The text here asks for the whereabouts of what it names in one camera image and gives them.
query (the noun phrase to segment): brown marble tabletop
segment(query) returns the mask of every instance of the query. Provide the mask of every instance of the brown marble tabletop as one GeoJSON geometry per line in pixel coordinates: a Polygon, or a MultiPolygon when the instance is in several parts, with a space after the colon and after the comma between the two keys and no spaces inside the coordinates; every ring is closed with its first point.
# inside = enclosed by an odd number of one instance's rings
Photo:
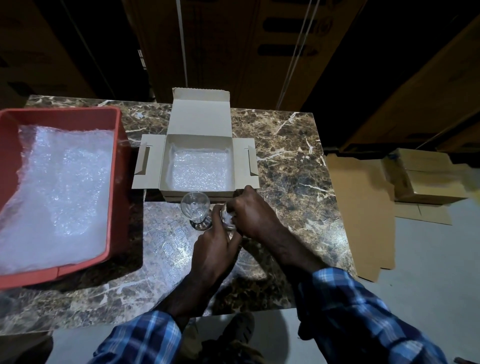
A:
{"type": "MultiPolygon", "coordinates": [[[[133,147],[166,134],[170,104],[31,96],[26,107],[117,106],[133,147]]],[[[233,137],[255,138],[261,196],[282,223],[327,263],[356,276],[313,115],[231,109],[233,137]]],[[[119,324],[150,310],[188,273],[200,232],[178,204],[133,191],[128,253],[55,282],[0,292],[0,335],[119,324]]],[[[204,315],[294,307],[272,256],[244,240],[204,315]]]]}

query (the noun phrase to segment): white strap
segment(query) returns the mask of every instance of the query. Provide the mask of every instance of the white strap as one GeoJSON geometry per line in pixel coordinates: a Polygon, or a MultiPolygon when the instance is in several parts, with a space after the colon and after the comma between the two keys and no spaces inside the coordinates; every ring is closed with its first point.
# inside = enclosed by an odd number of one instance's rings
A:
{"type": "Polygon", "coordinates": [[[308,3],[307,11],[305,13],[305,17],[303,18],[303,24],[301,26],[300,33],[299,33],[299,36],[297,38],[297,43],[295,45],[295,49],[293,50],[292,59],[290,60],[290,65],[288,66],[287,74],[285,76],[285,81],[283,82],[282,91],[280,92],[280,96],[278,97],[278,102],[276,103],[276,110],[280,110],[283,98],[285,97],[285,93],[287,93],[288,85],[290,84],[290,80],[292,78],[293,72],[295,71],[295,67],[297,67],[297,62],[299,60],[299,57],[300,57],[301,51],[303,49],[303,46],[305,45],[305,41],[307,40],[308,34],[310,32],[310,28],[312,27],[313,19],[315,18],[315,15],[317,14],[318,4],[320,3],[320,0],[317,0],[315,8],[313,9],[312,16],[310,17],[310,23],[308,24],[307,31],[305,32],[305,36],[303,37],[303,42],[302,42],[301,47],[300,47],[300,49],[297,53],[297,58],[295,59],[295,63],[293,63],[293,67],[291,68],[291,71],[290,71],[290,67],[292,65],[293,59],[295,58],[295,53],[297,52],[298,43],[299,43],[300,37],[302,35],[303,28],[305,26],[305,21],[307,20],[307,17],[308,17],[308,12],[309,12],[311,3],[312,3],[312,0],[310,0],[310,2],[308,3]]]}
{"type": "Polygon", "coordinates": [[[180,0],[177,0],[177,15],[178,15],[178,17],[179,17],[181,53],[182,53],[182,56],[183,56],[183,72],[185,73],[185,87],[188,87],[188,80],[187,80],[187,57],[185,56],[185,40],[184,40],[184,38],[183,38],[183,22],[182,22],[182,19],[181,19],[180,0]]]}

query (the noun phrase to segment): hand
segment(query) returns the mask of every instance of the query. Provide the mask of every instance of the hand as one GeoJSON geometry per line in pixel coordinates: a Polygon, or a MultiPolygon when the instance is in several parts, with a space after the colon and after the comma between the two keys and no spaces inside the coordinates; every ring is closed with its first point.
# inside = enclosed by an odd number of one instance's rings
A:
{"type": "Polygon", "coordinates": [[[269,204],[252,188],[227,202],[227,211],[235,211],[232,222],[246,236],[265,243],[271,233],[283,228],[269,204]]]}
{"type": "Polygon", "coordinates": [[[231,240],[228,238],[220,218],[221,208],[221,205],[214,207],[212,227],[200,235],[193,246],[190,275],[199,278],[208,288],[230,267],[242,240],[236,231],[231,240]]]}

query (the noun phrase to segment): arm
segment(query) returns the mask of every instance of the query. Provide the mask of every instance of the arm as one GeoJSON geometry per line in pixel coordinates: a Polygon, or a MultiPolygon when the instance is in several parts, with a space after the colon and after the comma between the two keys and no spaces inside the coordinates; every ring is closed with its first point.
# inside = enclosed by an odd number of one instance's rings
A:
{"type": "Polygon", "coordinates": [[[329,364],[446,363],[442,351],[347,272],[329,267],[305,247],[257,192],[246,186],[227,204],[233,223],[264,245],[292,283],[299,336],[315,339],[329,364]]]}
{"type": "Polygon", "coordinates": [[[228,238],[220,219],[221,206],[212,213],[213,226],[198,237],[192,268],[183,281],[152,311],[115,326],[100,344],[90,364],[168,364],[180,347],[181,329],[190,317],[200,316],[234,262],[242,236],[228,238]]]}

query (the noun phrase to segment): white cardboard box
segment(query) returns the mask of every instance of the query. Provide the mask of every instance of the white cardboard box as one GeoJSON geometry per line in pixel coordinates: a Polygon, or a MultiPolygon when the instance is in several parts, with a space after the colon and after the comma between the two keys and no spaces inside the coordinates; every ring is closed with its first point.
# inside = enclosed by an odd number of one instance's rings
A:
{"type": "Polygon", "coordinates": [[[133,189],[159,189],[167,201],[178,201],[189,192],[174,190],[168,183],[170,151],[174,146],[231,151],[232,170],[226,176],[232,181],[230,186],[226,191],[202,191],[212,200],[226,200],[247,184],[260,187],[255,140],[232,137],[230,92],[174,88],[167,135],[142,135],[133,189]]]}

